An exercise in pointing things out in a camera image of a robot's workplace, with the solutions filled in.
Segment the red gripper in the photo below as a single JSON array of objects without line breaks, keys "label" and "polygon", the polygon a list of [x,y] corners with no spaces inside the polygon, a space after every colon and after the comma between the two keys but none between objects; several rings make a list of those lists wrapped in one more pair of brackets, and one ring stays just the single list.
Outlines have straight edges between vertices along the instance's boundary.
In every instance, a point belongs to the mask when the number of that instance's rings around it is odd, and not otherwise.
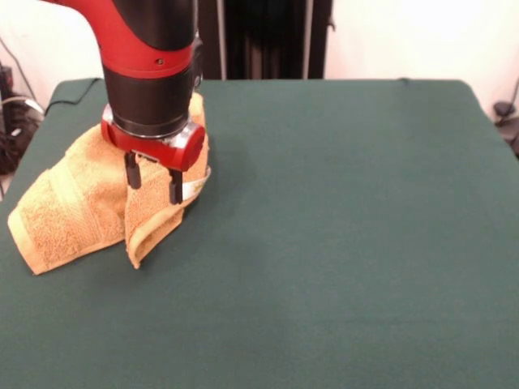
[{"label": "red gripper", "polygon": [[111,121],[101,120],[103,138],[123,152],[127,183],[133,190],[141,187],[141,175],[136,155],[145,156],[169,169],[169,201],[183,201],[183,174],[199,158],[206,131],[203,126],[188,122],[176,135],[146,139],[129,135]]}]

